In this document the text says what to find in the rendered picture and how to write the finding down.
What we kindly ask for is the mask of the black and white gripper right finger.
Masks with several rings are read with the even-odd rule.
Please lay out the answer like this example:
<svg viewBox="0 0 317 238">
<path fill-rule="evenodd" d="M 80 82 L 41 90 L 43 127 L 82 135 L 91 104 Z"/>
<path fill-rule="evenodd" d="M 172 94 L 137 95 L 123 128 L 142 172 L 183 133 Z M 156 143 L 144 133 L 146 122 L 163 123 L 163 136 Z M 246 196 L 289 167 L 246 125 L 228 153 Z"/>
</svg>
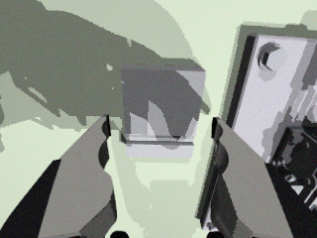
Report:
<svg viewBox="0 0 317 238">
<path fill-rule="evenodd" d="M 220 178 L 210 219 L 225 238 L 317 238 L 317 217 L 273 164 L 219 117 L 211 138 Z"/>
</svg>

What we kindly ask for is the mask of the toggle clamp with red handle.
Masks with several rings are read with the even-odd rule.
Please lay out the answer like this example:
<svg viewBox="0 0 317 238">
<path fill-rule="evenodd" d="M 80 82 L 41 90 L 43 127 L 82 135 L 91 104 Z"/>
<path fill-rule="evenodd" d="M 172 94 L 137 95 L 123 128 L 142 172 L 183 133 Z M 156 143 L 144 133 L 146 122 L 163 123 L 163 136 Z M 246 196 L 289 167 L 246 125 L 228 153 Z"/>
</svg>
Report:
<svg viewBox="0 0 317 238">
<path fill-rule="evenodd" d="M 287 126 L 272 159 L 301 183 L 298 195 L 311 208 L 317 200 L 317 127 Z"/>
</svg>

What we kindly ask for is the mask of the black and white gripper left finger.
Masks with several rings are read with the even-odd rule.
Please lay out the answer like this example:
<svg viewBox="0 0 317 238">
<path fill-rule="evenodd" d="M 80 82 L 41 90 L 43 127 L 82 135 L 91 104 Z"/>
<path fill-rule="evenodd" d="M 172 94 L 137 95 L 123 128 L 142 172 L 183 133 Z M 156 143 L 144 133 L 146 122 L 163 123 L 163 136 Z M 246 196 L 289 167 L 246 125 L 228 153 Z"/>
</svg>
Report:
<svg viewBox="0 0 317 238">
<path fill-rule="evenodd" d="M 0 229 L 0 238 L 105 238 L 117 220 L 103 114 L 53 160 Z"/>
</svg>

